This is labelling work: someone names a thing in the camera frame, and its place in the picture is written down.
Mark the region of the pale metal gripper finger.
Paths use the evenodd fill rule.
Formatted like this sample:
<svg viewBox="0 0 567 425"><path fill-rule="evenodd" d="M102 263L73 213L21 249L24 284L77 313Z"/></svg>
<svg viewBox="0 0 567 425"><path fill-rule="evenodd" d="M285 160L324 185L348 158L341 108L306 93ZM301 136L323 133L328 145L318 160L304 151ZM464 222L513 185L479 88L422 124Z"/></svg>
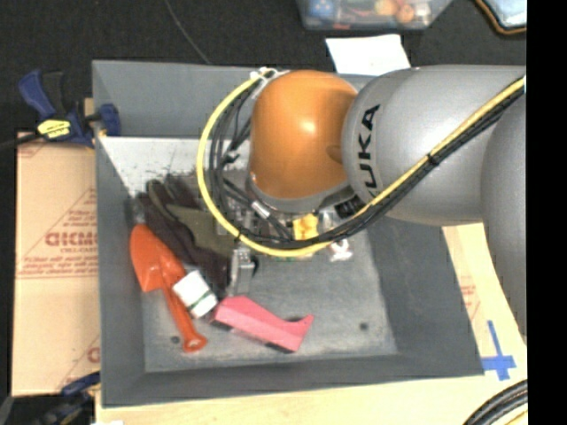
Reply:
<svg viewBox="0 0 567 425"><path fill-rule="evenodd" d="M247 246L238 245L230 261L228 295L247 295L251 290L256 269L257 261L251 250Z"/></svg>

